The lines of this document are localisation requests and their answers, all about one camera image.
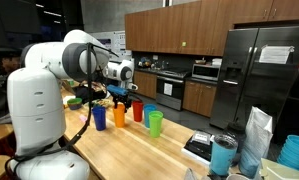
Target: lower cabinet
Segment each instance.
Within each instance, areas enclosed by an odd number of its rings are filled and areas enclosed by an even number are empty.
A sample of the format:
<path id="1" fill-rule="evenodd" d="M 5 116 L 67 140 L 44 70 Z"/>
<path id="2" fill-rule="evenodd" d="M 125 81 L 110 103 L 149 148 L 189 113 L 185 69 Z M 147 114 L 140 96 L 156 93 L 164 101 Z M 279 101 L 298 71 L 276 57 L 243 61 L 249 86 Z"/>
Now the lower cabinet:
<path id="1" fill-rule="evenodd" d="M 212 85 L 186 81 L 182 108 L 210 117 L 216 89 Z"/>
<path id="2" fill-rule="evenodd" d="M 156 99 L 157 75 L 135 71 L 133 78 L 138 86 L 136 93 Z"/>

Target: refrigerator door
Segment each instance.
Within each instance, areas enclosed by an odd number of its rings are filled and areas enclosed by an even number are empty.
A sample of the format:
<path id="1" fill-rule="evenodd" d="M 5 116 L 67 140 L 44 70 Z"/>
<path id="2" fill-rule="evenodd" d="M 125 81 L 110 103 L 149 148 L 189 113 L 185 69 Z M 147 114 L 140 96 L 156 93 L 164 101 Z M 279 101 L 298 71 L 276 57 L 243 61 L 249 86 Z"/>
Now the refrigerator door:
<path id="1" fill-rule="evenodd" d="M 284 53 L 287 57 L 285 64 L 263 62 L 264 59 L 272 58 L 268 54 L 265 55 L 268 53 L 265 49 L 273 46 L 286 46 L 286 48 L 293 46 L 294 52 L 291 50 Z M 246 124 L 251 107 L 255 106 L 273 117 L 274 128 L 297 75 L 298 67 L 299 27 L 260 29 L 235 118 Z"/>
<path id="2" fill-rule="evenodd" d="M 210 124 L 225 128 L 235 118 L 257 29 L 228 32 Z"/>

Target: white bag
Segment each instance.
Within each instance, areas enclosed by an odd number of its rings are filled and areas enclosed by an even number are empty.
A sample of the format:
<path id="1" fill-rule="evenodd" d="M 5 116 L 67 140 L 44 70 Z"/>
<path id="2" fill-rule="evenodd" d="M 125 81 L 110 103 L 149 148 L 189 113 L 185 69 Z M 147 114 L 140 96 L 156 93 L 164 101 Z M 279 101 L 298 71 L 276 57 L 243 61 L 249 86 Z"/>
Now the white bag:
<path id="1" fill-rule="evenodd" d="M 252 107 L 246 126 L 246 141 L 241 151 L 239 169 L 242 174 L 254 178 L 261 158 L 267 158 L 272 138 L 272 117 Z"/>

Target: backsplash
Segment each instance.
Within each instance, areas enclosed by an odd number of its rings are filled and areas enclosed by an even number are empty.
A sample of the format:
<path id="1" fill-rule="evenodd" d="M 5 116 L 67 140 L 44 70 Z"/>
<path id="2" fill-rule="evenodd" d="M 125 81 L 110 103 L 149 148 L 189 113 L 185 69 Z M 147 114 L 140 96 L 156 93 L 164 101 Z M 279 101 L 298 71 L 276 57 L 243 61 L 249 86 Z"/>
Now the backsplash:
<path id="1" fill-rule="evenodd" d="M 153 62 L 153 55 L 158 56 L 159 64 L 162 61 L 169 63 L 169 67 L 181 67 L 191 69 L 195 60 L 202 59 L 203 57 L 207 61 L 211 61 L 215 56 L 197 56 L 197 55 L 184 55 L 184 54 L 166 54 L 166 53 L 151 53 L 151 52 L 132 52 L 132 57 L 135 59 L 135 67 L 138 67 L 138 63 L 142 57 L 147 57 Z"/>

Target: ceiling light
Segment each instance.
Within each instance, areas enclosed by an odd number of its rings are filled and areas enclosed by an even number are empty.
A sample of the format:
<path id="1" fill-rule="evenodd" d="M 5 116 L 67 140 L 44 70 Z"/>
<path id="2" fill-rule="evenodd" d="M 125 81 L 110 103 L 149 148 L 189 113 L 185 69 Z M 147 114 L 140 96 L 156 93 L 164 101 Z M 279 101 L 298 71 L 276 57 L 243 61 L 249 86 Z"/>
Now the ceiling light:
<path id="1" fill-rule="evenodd" d="M 43 11 L 43 12 L 46 13 L 46 14 L 53 15 L 53 16 L 59 16 L 59 17 L 61 17 L 60 14 L 52 13 L 52 12 L 49 12 L 49 11 Z"/>
<path id="2" fill-rule="evenodd" d="M 37 7 L 42 7 L 42 8 L 44 7 L 44 6 L 41 5 L 41 4 L 36 4 L 36 6 L 37 6 Z"/>

